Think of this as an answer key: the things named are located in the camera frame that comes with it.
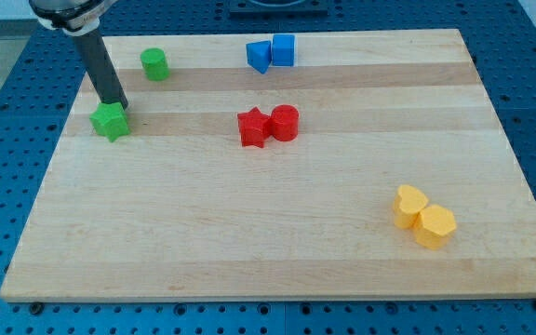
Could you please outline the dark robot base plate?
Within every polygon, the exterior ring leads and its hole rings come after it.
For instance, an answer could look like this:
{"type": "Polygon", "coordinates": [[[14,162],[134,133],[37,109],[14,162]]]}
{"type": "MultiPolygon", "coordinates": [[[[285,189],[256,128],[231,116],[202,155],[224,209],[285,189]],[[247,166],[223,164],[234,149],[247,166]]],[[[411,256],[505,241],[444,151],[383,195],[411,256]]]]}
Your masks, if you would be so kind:
{"type": "Polygon", "coordinates": [[[252,15],[327,15],[330,0],[229,0],[231,17],[252,15]]]}

